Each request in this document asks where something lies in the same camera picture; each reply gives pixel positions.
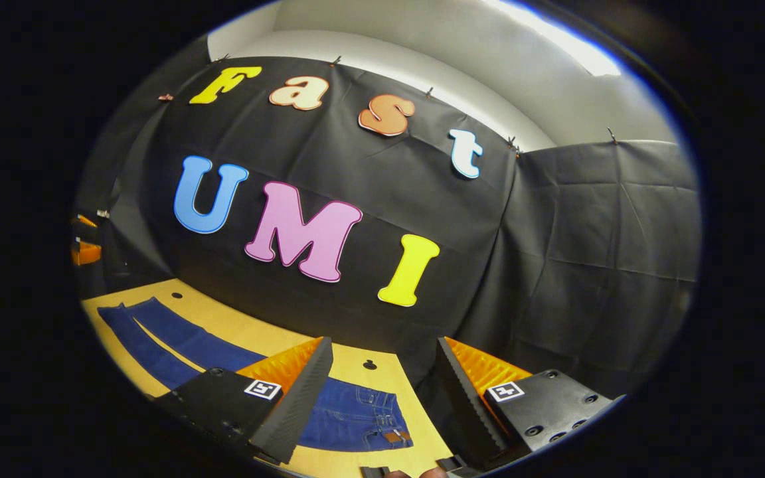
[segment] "blue letter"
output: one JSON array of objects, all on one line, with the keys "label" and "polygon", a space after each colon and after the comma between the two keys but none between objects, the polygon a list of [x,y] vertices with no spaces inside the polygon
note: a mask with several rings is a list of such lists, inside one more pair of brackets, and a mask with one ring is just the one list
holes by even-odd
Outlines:
[{"label": "blue letter", "polygon": [[453,167],[461,175],[469,179],[480,176],[480,170],[471,164],[471,153],[483,155],[483,146],[477,144],[477,138],[470,131],[461,129],[450,130],[450,136],[453,137],[453,151],[450,159],[453,160]]},{"label": "blue letter", "polygon": [[221,166],[218,174],[222,179],[212,212],[200,214],[194,208],[194,199],[200,188],[200,180],[212,169],[212,161],[198,155],[189,155],[182,163],[182,168],[182,179],[179,179],[179,188],[176,190],[176,199],[173,201],[176,219],[182,223],[182,226],[200,234],[217,232],[226,223],[228,208],[232,204],[238,183],[245,181],[249,173],[243,167],[234,164]]}]

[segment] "yellow letter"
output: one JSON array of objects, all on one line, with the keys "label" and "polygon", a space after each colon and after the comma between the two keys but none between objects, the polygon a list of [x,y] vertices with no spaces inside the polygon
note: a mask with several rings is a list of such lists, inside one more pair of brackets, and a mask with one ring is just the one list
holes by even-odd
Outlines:
[{"label": "yellow letter", "polygon": [[438,255],[435,242],[414,234],[406,234],[400,239],[403,244],[403,257],[394,272],[388,287],[380,289],[377,297],[383,302],[412,307],[418,300],[415,287],[427,268],[427,263]]},{"label": "yellow letter", "polygon": [[288,78],[285,85],[287,86],[270,94],[270,102],[279,106],[294,105],[298,110],[305,112],[323,105],[321,97],[329,89],[327,80],[316,76]]},{"label": "yellow letter", "polygon": [[220,76],[212,84],[203,90],[203,93],[191,98],[189,103],[193,105],[211,103],[218,99],[218,93],[228,93],[229,90],[236,87],[246,75],[247,78],[257,76],[262,72],[261,66],[240,66],[237,68],[226,68],[220,73]]}]

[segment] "jeans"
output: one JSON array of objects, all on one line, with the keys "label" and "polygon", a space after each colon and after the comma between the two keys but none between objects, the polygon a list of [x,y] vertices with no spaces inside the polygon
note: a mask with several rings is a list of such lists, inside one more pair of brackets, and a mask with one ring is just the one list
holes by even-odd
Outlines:
[{"label": "jeans", "polygon": [[[189,323],[155,297],[131,307],[122,303],[100,307],[98,312],[137,363],[170,390],[199,372],[150,339],[137,323],[202,368],[240,370],[265,358]],[[412,447],[407,436],[396,394],[328,378],[297,444],[331,451],[379,451]]]}]

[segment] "table surface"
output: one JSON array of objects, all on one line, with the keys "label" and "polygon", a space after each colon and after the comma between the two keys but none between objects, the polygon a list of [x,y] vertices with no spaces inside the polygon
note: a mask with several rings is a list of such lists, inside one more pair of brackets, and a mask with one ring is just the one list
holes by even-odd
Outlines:
[{"label": "table surface", "polygon": [[[176,299],[172,296],[173,293],[181,293],[182,297]],[[200,293],[179,279],[170,279],[84,300],[82,306],[110,356],[143,393],[152,396],[161,396],[170,390],[149,375],[128,354],[97,312],[97,307],[117,306],[120,303],[130,306],[151,297],[155,297],[180,317],[203,327],[215,336],[267,357],[313,339],[313,337],[281,329],[236,311]],[[179,356],[148,331],[147,334],[193,369],[203,372],[202,367]],[[362,366],[368,359],[373,360],[377,369],[369,370]],[[348,453],[348,451],[318,450],[298,445],[294,450],[291,463],[283,463],[282,468],[303,475],[361,478],[360,466],[388,466],[392,471],[401,469],[411,476],[419,476],[422,472],[434,468],[435,460],[452,456],[453,453],[450,453],[450,449],[438,435],[415,391],[409,385],[406,373],[395,354],[333,343],[332,367],[329,376],[351,384],[397,394],[400,411],[412,436],[413,447]]]}]

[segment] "hand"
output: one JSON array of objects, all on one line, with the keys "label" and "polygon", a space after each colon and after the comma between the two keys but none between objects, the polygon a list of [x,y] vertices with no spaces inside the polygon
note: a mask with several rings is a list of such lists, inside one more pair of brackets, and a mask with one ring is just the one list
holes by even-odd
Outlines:
[{"label": "hand", "polygon": [[[386,473],[383,478],[412,478],[412,476],[409,476],[398,469],[397,471]],[[433,469],[428,469],[427,471],[423,472],[421,476],[418,476],[418,478],[447,478],[447,473],[437,466]]]}]

